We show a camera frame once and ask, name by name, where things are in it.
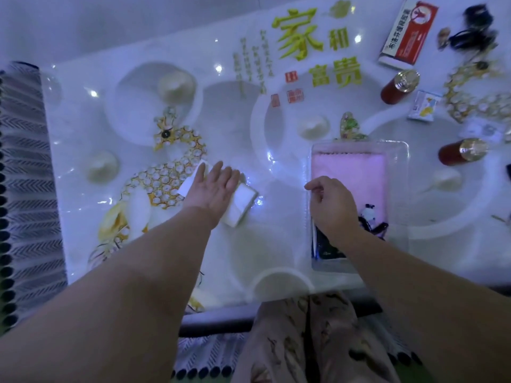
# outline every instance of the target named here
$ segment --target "person's right hand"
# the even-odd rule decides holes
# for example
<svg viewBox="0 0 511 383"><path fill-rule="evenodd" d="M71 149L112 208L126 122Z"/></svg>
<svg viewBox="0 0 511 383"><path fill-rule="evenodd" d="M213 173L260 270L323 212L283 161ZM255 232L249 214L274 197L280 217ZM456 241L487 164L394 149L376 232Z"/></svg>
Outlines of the person's right hand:
<svg viewBox="0 0 511 383"><path fill-rule="evenodd" d="M362 231L353 195L341 181L327 176L311 180L305 189L312 191L311 216L317 228L330 244L342 250L341 237L353 237Z"/></svg>

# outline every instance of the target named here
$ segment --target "person's left hand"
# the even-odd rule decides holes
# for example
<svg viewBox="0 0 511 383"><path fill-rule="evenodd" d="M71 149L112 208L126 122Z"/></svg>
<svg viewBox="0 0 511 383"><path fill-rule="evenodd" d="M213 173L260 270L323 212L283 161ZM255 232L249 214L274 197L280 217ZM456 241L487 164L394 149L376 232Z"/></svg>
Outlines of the person's left hand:
<svg viewBox="0 0 511 383"><path fill-rule="evenodd" d="M204 178L206 166L202 163L197 169L193 184L183 202L183 209L199 207L207 212L214 229L229 205L230 197L238 186L240 171L226 167L222 170L223 162L217 162Z"/></svg>

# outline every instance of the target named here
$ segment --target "folded white tissue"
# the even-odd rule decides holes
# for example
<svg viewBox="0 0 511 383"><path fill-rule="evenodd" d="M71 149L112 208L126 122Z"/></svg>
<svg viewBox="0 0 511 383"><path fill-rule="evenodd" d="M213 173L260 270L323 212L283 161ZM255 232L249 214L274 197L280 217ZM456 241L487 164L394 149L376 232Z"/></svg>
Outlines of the folded white tissue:
<svg viewBox="0 0 511 383"><path fill-rule="evenodd" d="M206 164L206 172L209 172L213 168L208 164L207 161L201 160L199 165L202 163ZM177 193L179 193L181 196L187 196L188 191L193 184L193 180L199 165L195 168L194 173L192 173L190 177L184 180L182 185L179 187ZM227 206L227 211L222 216L220 221L228 226L236 227L256 197L257 192L253 188L244 183L239 183L238 188L236 188L236 191L233 194L233 197L230 199L229 205Z"/></svg>

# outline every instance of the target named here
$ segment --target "gold bottle cap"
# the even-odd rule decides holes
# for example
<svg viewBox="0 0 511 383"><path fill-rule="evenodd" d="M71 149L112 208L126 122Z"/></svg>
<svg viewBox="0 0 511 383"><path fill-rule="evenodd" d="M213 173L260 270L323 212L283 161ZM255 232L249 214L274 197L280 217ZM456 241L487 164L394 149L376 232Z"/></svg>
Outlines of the gold bottle cap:
<svg viewBox="0 0 511 383"><path fill-rule="evenodd" d="M481 160L488 153L488 143L480 138L466 138L459 146L459 153L467 161Z"/></svg>
<svg viewBox="0 0 511 383"><path fill-rule="evenodd" d="M415 90L421 80L421 75L416 70L403 70L394 77L395 88L409 93Z"/></svg>

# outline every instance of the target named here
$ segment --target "leg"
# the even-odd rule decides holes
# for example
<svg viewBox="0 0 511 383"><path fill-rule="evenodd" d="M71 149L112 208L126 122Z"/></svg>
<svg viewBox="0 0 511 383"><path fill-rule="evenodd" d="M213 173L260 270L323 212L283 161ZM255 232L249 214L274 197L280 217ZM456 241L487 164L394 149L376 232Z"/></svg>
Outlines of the leg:
<svg viewBox="0 0 511 383"><path fill-rule="evenodd" d="M303 334L308 297L263 302L233 383L307 383Z"/></svg>
<svg viewBox="0 0 511 383"><path fill-rule="evenodd" d="M360 329L353 305L341 292L311 296L311 334L321 382L399 382L383 346Z"/></svg>

